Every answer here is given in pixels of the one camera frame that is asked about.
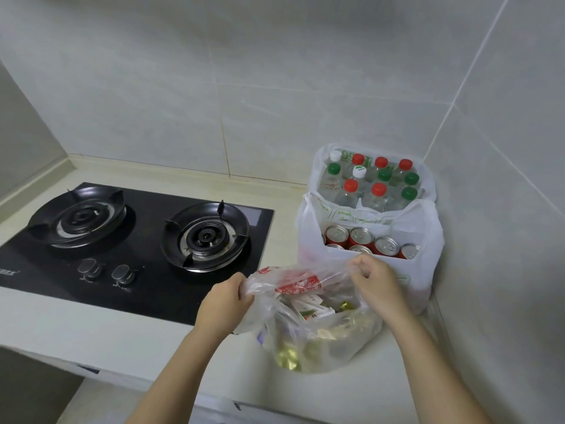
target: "countertop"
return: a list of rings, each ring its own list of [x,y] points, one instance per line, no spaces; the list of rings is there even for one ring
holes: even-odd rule
[[[296,262],[304,189],[225,175],[73,157],[76,170],[0,224],[3,244],[49,199],[84,181],[275,210],[261,266]],[[0,288],[0,345],[155,380],[191,326]],[[386,329],[346,366],[321,375],[278,368],[253,334],[230,335],[200,392],[330,423],[415,423],[402,357]]]

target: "gas stove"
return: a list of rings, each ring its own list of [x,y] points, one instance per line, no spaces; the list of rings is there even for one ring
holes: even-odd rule
[[[258,269],[273,213],[83,183],[0,246],[0,286],[194,324],[215,283]]]

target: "person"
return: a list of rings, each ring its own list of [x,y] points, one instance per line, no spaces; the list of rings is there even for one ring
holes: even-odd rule
[[[398,343],[420,422],[491,423],[408,309],[394,270],[368,254],[353,258],[349,268],[365,302],[382,317]],[[198,310],[194,328],[126,424],[187,424],[208,362],[253,303],[251,295],[239,297],[244,281],[244,275],[238,272],[212,287]]]

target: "snack package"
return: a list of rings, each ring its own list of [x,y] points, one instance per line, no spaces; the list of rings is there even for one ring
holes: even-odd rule
[[[351,281],[347,260],[266,267],[242,284],[255,301],[234,333],[257,340],[289,370],[320,373],[347,363],[383,326]]]

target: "bottle cap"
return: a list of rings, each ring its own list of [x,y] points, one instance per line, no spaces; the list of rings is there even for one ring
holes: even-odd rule
[[[345,180],[345,183],[343,185],[345,192],[355,192],[358,187],[359,184],[357,183],[357,180],[353,180],[352,178]]]
[[[418,184],[418,181],[420,181],[420,176],[415,172],[409,172],[408,174],[406,174],[406,177],[404,177],[404,183],[409,186]]]
[[[338,175],[340,173],[341,166],[339,163],[330,163],[328,165],[328,173],[331,175]]]
[[[375,196],[383,196],[386,193],[386,185],[383,183],[375,183],[371,187],[371,193]]]
[[[363,165],[363,162],[365,162],[365,156],[361,153],[355,153],[351,158],[351,163],[354,165]]]
[[[332,162],[339,162],[341,161],[341,150],[332,150],[329,152],[329,160]]]
[[[378,168],[385,168],[388,165],[388,159],[379,156],[375,159],[375,166]]]
[[[392,177],[392,170],[390,168],[385,168],[383,170],[378,171],[378,179],[380,181],[389,181]]]
[[[407,201],[413,201],[414,199],[416,199],[416,196],[418,196],[418,191],[413,187],[406,186],[404,189],[402,189],[401,196]]]
[[[361,165],[357,165],[353,167],[353,176],[355,178],[365,178],[365,174],[367,173],[367,169]]]
[[[403,171],[408,171],[410,168],[412,168],[412,165],[413,165],[413,163],[409,159],[402,159],[398,163],[398,167]]]

